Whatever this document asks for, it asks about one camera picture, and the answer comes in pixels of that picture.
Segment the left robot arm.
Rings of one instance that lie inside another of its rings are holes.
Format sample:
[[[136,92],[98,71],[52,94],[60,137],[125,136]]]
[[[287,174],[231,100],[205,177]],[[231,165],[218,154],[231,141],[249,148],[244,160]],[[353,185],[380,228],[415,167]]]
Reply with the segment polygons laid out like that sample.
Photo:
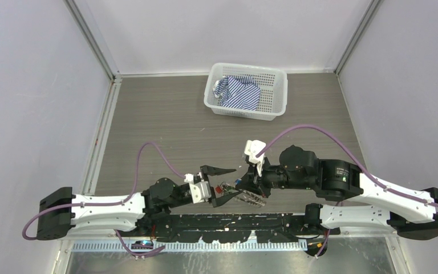
[[[161,178],[145,191],[122,196],[78,195],[71,187],[62,187],[40,201],[35,238],[56,240],[69,233],[102,230],[146,236],[152,229],[151,220],[169,215],[172,208],[198,203],[219,207],[227,203],[236,194],[217,198],[209,177],[232,172],[201,166],[198,173],[186,174],[182,185]]]

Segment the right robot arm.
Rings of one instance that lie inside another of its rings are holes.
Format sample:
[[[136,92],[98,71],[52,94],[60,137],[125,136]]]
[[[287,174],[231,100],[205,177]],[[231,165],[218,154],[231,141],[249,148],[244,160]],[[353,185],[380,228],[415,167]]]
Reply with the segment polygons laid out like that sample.
[[[273,188],[312,190],[316,197],[336,205],[308,204],[303,228],[310,234],[340,227],[372,227],[395,231],[411,240],[438,237],[438,188],[409,190],[387,181],[375,181],[359,166],[343,160],[319,159],[312,151],[292,145],[279,163],[256,158],[262,142],[245,148],[248,171],[235,188],[267,198]]]

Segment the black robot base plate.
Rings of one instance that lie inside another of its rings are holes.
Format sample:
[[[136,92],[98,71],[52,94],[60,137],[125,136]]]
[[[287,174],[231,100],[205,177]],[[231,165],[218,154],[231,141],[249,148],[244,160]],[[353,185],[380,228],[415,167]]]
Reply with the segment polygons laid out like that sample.
[[[123,237],[148,237],[163,243],[244,243],[256,236],[259,243],[293,243],[326,235],[327,229],[305,222],[293,213],[173,214],[143,218]]]

